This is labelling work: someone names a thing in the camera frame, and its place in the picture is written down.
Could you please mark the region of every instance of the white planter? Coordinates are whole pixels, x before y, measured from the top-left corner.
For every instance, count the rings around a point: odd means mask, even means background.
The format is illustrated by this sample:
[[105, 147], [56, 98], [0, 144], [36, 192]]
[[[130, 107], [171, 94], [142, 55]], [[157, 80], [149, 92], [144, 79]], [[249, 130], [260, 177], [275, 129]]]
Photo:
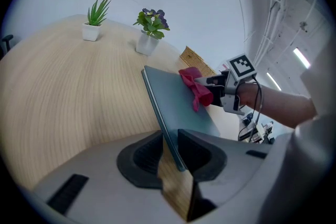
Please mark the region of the white planter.
[[138, 40], [135, 50], [140, 54], [150, 56], [158, 43], [158, 39], [148, 36], [146, 32], [142, 31], [142, 35]]
[[82, 25], [82, 36], [84, 40], [88, 41], [96, 41], [99, 32], [100, 32], [100, 26], [93, 26], [93, 25], [88, 25], [87, 23]]

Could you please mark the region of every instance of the ceiling light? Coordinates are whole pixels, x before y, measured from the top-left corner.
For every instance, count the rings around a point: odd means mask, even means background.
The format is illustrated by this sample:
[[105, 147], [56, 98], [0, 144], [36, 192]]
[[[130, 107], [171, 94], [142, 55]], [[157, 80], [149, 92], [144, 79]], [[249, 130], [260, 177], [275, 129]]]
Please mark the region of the ceiling light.
[[267, 76], [270, 77], [270, 79], [274, 82], [274, 84], [278, 87], [279, 91], [281, 91], [281, 88], [279, 87], [278, 83], [274, 80], [274, 78], [269, 74], [267, 73]]
[[303, 56], [302, 52], [300, 52], [300, 50], [298, 48], [296, 48], [293, 52], [296, 54], [296, 56], [300, 59], [300, 61], [303, 63], [303, 65], [306, 68], [310, 67], [310, 63], [305, 58], [305, 56]]

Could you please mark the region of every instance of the human arm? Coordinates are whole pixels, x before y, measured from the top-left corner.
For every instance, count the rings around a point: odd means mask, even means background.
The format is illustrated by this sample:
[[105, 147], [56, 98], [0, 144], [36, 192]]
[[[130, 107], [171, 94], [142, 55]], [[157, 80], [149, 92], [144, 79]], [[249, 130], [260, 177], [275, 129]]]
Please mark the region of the human arm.
[[[298, 124], [317, 115], [311, 99], [261, 86], [264, 96], [261, 113], [277, 122], [295, 128]], [[237, 94], [240, 97], [240, 105], [254, 108], [258, 85], [245, 83], [239, 86]], [[256, 110], [259, 111], [260, 94], [257, 98]]]

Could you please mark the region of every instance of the aloe plant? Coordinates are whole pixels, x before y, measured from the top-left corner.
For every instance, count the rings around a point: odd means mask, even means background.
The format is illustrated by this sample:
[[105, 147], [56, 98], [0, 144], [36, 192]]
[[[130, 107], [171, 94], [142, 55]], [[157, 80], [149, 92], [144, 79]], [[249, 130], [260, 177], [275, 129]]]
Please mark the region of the aloe plant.
[[109, 2], [108, 1], [109, 0], [103, 0], [97, 9], [98, 0], [96, 0], [96, 2], [92, 6], [91, 12], [89, 8], [89, 11], [88, 11], [89, 25], [99, 26], [106, 19], [104, 17], [107, 14], [106, 11], [109, 9], [108, 5], [111, 2], [111, 1]]

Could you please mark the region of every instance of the round table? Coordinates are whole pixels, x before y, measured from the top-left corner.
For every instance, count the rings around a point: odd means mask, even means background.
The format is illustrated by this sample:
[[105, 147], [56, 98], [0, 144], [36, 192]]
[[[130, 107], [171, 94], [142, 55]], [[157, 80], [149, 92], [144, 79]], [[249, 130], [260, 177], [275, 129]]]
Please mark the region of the round table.
[[[97, 41], [82, 40], [85, 21], [75, 15], [53, 23], [0, 61], [2, 157], [26, 188], [93, 145], [159, 130], [141, 70], [187, 67], [164, 40], [152, 56], [135, 52], [141, 32], [110, 20]], [[209, 109], [215, 123], [223, 121], [218, 109]], [[159, 176], [164, 196], [186, 217], [192, 176], [176, 169], [165, 143]]]

